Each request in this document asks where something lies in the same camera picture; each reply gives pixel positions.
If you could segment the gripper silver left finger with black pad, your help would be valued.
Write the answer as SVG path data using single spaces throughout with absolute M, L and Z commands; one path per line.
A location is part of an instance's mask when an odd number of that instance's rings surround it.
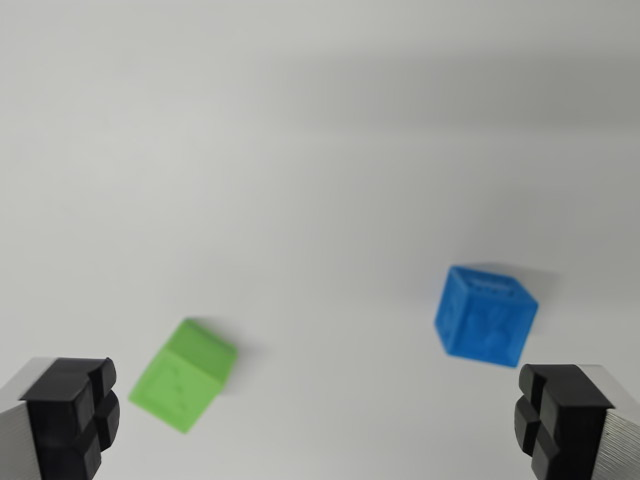
M 36 357 L 1 387 L 1 477 L 95 477 L 116 438 L 110 358 Z

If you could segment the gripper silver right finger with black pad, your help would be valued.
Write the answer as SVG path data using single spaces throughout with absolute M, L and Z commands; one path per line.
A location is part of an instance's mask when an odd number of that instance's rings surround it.
M 544 480 L 639 477 L 639 401 L 600 365 L 526 364 L 517 443 Z

